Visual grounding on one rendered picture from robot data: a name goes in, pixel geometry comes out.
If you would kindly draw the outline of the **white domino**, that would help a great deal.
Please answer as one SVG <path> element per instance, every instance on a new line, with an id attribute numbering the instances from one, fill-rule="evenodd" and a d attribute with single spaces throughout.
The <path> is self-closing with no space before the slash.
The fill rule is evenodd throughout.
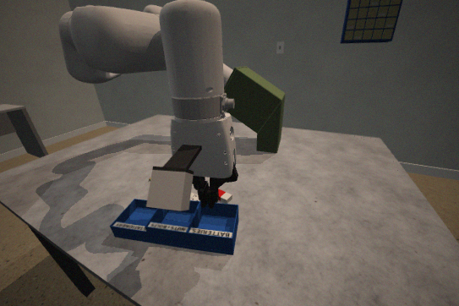
<path id="1" fill-rule="evenodd" d="M 191 193 L 190 200 L 200 201 L 197 194 Z"/>

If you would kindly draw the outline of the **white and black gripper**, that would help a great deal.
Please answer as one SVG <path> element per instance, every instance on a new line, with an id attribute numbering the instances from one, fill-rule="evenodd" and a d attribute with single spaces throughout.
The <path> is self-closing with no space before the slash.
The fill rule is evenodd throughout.
<path id="1" fill-rule="evenodd" d="M 238 180 L 236 144 L 230 113 L 203 120 L 171 118 L 172 155 L 182 145 L 201 145 L 202 150 L 189 170 L 194 171 L 193 185 L 198 190 L 201 207 L 213 209 L 219 200 L 218 188 Z M 234 150 L 234 161 L 233 161 Z M 210 178 L 209 183 L 205 177 Z M 208 197 L 208 198 L 207 198 Z"/>

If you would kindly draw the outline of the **blue three-compartment bin tray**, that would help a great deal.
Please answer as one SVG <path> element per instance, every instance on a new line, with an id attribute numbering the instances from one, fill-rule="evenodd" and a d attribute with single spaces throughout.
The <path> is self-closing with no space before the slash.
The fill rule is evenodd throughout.
<path id="1" fill-rule="evenodd" d="M 110 226 L 114 237 L 233 255 L 238 205 L 215 203 L 210 209 L 208 203 L 201 208 L 200 201 L 190 200 L 189 210 L 178 211 L 146 203 L 134 199 L 128 205 Z"/>

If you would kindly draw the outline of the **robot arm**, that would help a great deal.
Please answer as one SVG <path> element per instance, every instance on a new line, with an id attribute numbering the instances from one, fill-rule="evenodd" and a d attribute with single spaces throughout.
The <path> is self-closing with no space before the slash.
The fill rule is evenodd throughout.
<path id="1" fill-rule="evenodd" d="M 224 93 L 233 70 L 223 63 L 221 16 L 212 3 L 177 0 L 143 12 L 77 7 L 61 17 L 59 35 L 66 68 L 81 82 L 166 70 L 176 118 L 209 119 L 235 107 Z M 153 167 L 146 207 L 189 210 L 189 168 L 201 150 L 182 145 L 163 167 Z"/>

